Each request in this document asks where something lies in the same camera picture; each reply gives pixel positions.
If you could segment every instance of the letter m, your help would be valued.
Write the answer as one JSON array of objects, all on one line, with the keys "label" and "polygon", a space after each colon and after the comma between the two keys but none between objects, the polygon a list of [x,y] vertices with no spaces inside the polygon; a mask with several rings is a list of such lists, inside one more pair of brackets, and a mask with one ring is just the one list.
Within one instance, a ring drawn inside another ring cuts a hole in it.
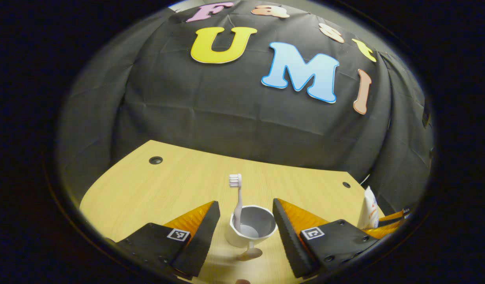
[{"label": "letter m", "polygon": [[334,75],[339,62],[326,54],[318,53],[307,64],[302,59],[294,45],[289,43],[270,43],[274,49],[269,75],[262,77],[262,84],[274,88],[286,88],[288,82],[284,79],[284,72],[288,69],[291,84],[295,91],[300,91],[314,76],[313,85],[307,88],[307,93],[315,99],[333,104]]}]

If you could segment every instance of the wooden table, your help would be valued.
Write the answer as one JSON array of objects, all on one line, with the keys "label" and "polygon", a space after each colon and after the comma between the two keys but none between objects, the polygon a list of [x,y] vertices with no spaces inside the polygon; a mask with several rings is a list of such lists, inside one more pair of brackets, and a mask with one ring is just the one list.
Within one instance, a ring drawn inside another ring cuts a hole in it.
[{"label": "wooden table", "polygon": [[[162,157],[163,162],[150,164],[154,156]],[[103,174],[85,194],[80,210],[104,237],[121,241],[146,223],[165,224],[216,200],[221,217],[201,273],[189,282],[303,282],[293,276],[279,232],[257,245],[263,251],[260,258],[234,259],[246,249],[230,246],[224,237],[237,203],[237,189],[228,187],[232,173],[242,174],[243,205],[272,210],[273,198],[281,198],[328,221],[358,222],[364,189],[347,172],[254,162],[153,140]]]}]

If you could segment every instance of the letter u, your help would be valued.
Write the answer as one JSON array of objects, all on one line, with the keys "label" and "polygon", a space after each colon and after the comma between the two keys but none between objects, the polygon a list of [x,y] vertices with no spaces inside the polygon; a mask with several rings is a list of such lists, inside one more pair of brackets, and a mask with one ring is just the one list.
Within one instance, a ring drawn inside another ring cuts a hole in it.
[{"label": "letter u", "polygon": [[235,35],[230,48],[222,52],[212,51],[211,46],[216,35],[223,30],[224,28],[222,27],[209,27],[198,30],[196,32],[197,38],[190,53],[192,58],[202,63],[227,63],[234,61],[243,55],[250,35],[257,33],[257,30],[253,28],[232,28],[231,31],[235,32]]}]

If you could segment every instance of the toothpaste tube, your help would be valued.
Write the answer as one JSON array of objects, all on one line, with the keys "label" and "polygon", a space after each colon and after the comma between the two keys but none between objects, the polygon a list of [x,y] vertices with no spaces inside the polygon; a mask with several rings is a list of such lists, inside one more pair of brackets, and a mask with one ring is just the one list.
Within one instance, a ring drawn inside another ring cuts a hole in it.
[{"label": "toothpaste tube", "polygon": [[365,198],[362,204],[362,211],[360,212],[357,228],[360,230],[377,228],[378,224],[379,211],[376,196],[374,196],[370,187],[367,187],[367,189],[365,189]]}]

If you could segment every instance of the toothbrush handle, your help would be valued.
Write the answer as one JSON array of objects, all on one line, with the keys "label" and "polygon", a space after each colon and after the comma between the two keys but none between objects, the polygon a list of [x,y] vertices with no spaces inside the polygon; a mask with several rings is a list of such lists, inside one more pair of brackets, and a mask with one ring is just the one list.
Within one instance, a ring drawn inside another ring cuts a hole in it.
[{"label": "toothbrush handle", "polygon": [[241,232],[241,211],[243,209],[243,202],[242,202],[242,196],[241,196],[241,188],[239,187],[239,198],[237,199],[237,205],[234,210],[234,227],[235,229]]}]

